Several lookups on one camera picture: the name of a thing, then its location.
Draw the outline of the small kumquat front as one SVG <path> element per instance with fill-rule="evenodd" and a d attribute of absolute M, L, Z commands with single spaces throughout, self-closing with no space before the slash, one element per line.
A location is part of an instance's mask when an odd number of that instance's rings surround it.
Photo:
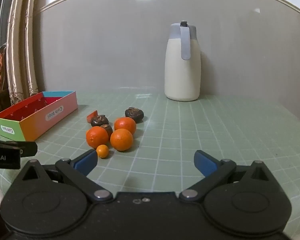
<path fill-rule="evenodd" d="M 107 158 L 109 155 L 109 148 L 107 145 L 99 145 L 96 148 L 96 153 L 99 158 L 102 158 L 102 159 Z"/>

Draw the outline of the orange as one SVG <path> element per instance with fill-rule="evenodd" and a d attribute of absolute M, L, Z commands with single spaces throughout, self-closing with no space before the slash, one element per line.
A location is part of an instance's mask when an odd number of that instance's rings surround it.
<path fill-rule="evenodd" d="M 133 145 L 134 138 L 129 130 L 120 128 L 115 130 L 110 137 L 110 144 L 115 150 L 123 152 L 130 149 Z"/>
<path fill-rule="evenodd" d="M 97 149 L 100 145 L 106 144 L 108 140 L 109 135 L 103 127 L 94 126 L 86 132 L 87 144 L 94 149 Z"/>
<path fill-rule="evenodd" d="M 136 122 L 130 117 L 121 117 L 114 122 L 114 129 L 126 129 L 134 134 L 136 132 Z"/>

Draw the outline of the brown cup-shaped fruit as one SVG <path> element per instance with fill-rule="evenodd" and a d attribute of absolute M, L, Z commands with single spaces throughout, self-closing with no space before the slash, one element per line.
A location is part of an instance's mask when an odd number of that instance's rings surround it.
<path fill-rule="evenodd" d="M 101 125 L 102 128 L 104 128 L 108 134 L 108 137 L 110 138 L 112 133 L 113 133 L 113 129 L 112 127 L 110 126 L 110 124 L 102 124 Z"/>

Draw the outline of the red strawberry piece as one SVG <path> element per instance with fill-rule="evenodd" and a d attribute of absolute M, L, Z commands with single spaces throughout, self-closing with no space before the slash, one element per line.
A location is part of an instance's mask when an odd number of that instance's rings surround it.
<path fill-rule="evenodd" d="M 87 115 L 87 123 L 91 123 L 91 121 L 92 121 L 92 119 L 94 118 L 94 117 L 97 117 L 98 116 L 98 111 L 97 110 L 95 110 L 95 111 L 93 111 L 92 113 L 90 113 L 89 115 Z"/>

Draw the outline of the dark mangosteen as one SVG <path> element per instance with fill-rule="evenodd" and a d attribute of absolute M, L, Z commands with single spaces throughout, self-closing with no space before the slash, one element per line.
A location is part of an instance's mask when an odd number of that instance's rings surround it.
<path fill-rule="evenodd" d="M 105 115 L 97 115 L 97 116 L 93 116 L 91 118 L 90 124 L 91 124 L 92 127 L 108 125 L 109 120 Z"/>
<path fill-rule="evenodd" d="M 144 112 L 139 108 L 129 107 L 125 110 L 125 116 L 132 118 L 138 124 L 143 120 Z"/>

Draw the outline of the colourful cardboard box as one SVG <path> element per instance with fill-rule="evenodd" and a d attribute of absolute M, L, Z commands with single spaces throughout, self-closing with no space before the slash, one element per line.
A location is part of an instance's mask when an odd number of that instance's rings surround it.
<path fill-rule="evenodd" d="M 0 135 L 35 141 L 77 108 L 75 91 L 40 92 L 0 112 Z"/>

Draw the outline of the beige satin curtain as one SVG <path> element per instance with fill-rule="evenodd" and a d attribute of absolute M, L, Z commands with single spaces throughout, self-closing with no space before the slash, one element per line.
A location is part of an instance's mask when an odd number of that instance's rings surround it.
<path fill-rule="evenodd" d="M 7 25 L 6 72 L 12 105 L 38 93 L 33 53 L 35 0 L 12 0 Z"/>

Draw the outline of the cream thermos jug grey lid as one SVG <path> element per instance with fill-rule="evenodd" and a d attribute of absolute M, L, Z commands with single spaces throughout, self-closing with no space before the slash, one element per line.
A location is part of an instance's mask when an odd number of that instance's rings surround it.
<path fill-rule="evenodd" d="M 165 55 L 165 95 L 175 101 L 199 98 L 201 55 L 197 30 L 187 21 L 170 26 Z"/>

